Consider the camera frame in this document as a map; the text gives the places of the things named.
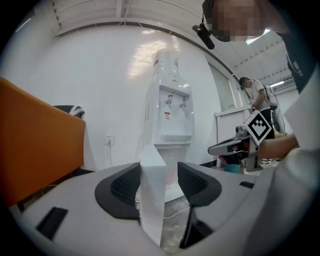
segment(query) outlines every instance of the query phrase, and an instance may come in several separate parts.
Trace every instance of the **shoe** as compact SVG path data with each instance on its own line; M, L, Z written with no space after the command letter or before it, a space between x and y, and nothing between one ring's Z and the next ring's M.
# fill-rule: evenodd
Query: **shoe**
M263 158L260 160L261 164L270 164L273 163L275 160L271 159L271 158Z

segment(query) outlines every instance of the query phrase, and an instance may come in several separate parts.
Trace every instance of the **chair backrest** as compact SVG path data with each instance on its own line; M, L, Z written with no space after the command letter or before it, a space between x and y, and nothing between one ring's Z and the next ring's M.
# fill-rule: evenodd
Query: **chair backrest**
M8 207L84 164L85 126L0 78L0 192Z

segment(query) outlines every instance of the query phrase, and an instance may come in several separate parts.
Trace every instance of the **person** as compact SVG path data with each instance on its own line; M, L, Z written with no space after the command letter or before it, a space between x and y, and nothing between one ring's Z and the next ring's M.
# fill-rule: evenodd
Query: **person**
M264 85L258 80L251 80L247 77L241 77L239 80L239 84L248 92L250 96L250 101L252 103L252 109L259 110L266 121L272 125L271 120L271 109L269 105L269 97L265 90ZM265 139L274 139L275 131L271 129Z
M275 0L205 0L202 9L211 33L222 42L256 38L266 29L276 32L284 41L288 68L301 93L315 71L317 59L306 36L286 11L286 5L288 3ZM294 134L265 139L257 157L282 159L297 146Z

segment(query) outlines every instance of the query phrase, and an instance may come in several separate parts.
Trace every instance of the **electrical outlet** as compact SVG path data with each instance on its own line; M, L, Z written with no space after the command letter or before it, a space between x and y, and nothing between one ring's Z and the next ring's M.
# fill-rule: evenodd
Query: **electrical outlet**
M108 145L109 144L109 140L111 140L110 145L114 145L115 144L115 135L113 134L107 134L105 136L105 144Z

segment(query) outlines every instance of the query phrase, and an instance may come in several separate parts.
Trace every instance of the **black rubber pad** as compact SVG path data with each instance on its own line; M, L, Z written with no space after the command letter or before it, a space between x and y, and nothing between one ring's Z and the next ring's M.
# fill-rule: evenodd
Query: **black rubber pad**
M52 240L67 212L68 210L66 209L53 207L42 219L36 229L46 238Z
M242 181L240 184L240 186L246 187L248 189L252 189L254 187L254 183L248 182L248 181Z
M208 206L222 191L216 178L183 162L178 162L178 183L191 207Z
M140 220L136 209L136 193L140 186L140 163L107 177L95 187L97 203L117 219Z

